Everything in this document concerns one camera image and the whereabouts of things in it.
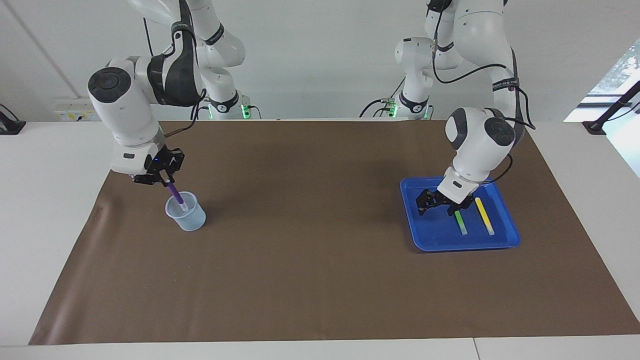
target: brown mat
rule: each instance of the brown mat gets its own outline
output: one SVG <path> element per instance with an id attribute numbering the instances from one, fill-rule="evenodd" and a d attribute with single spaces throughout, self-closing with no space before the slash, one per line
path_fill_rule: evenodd
<path id="1" fill-rule="evenodd" d="M 640 333 L 529 137 L 499 183 L 522 245 L 443 254 L 415 248 L 399 190 L 443 174 L 443 122 L 204 122 L 170 145 L 205 227 L 110 174 L 32 344 Z"/>

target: blue tray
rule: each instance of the blue tray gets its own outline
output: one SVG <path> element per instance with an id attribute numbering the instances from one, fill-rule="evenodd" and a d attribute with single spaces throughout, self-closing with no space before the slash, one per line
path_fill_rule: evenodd
<path id="1" fill-rule="evenodd" d="M 413 177 L 402 180 L 400 189 L 409 219 L 413 242 L 426 252 L 508 249 L 520 244 L 520 234 L 500 196 L 496 184 L 481 186 L 474 195 L 479 197 L 493 225 L 490 236 L 475 203 L 462 210 L 468 235 L 462 235 L 455 217 L 447 214 L 448 206 L 429 209 L 420 216 L 415 199 L 424 189 L 435 191 L 441 177 Z"/>

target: black pole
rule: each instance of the black pole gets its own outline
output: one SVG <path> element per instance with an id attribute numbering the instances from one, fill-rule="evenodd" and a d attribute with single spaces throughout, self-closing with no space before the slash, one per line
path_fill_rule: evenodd
<path id="1" fill-rule="evenodd" d="M 615 104 L 611 105 L 611 107 L 604 113 L 602 116 L 596 121 L 585 121 L 582 123 L 584 127 L 589 131 L 589 134 L 592 135 L 606 135 L 602 126 L 611 119 L 613 115 L 615 115 L 618 110 L 622 109 L 624 105 L 626 105 L 631 99 L 634 98 L 638 93 L 640 93 L 640 81 L 638 81 L 629 91 L 622 95 L 620 100 L 618 100 Z"/>
<path id="2" fill-rule="evenodd" d="M 26 121 L 11 120 L 0 111 L 0 135 L 18 135 Z"/>

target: wall socket panel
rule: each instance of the wall socket panel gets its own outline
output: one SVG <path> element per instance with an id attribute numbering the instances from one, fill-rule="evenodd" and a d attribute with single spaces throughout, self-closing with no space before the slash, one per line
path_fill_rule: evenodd
<path id="1" fill-rule="evenodd" d="M 60 121 L 100 121 L 91 104 L 60 104 L 55 112 Z"/>

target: light blue cup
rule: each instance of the light blue cup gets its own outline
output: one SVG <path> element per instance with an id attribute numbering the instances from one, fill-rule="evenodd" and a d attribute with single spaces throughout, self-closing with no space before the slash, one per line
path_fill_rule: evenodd
<path id="1" fill-rule="evenodd" d="M 198 203 L 198 198 L 190 192 L 180 192 L 180 196 L 187 204 L 189 208 L 187 211 L 182 210 L 178 200 L 175 197 L 170 197 L 164 206 L 164 212 L 175 220 L 182 230 L 196 231 L 201 228 L 205 221 L 207 221 L 207 214 Z"/>

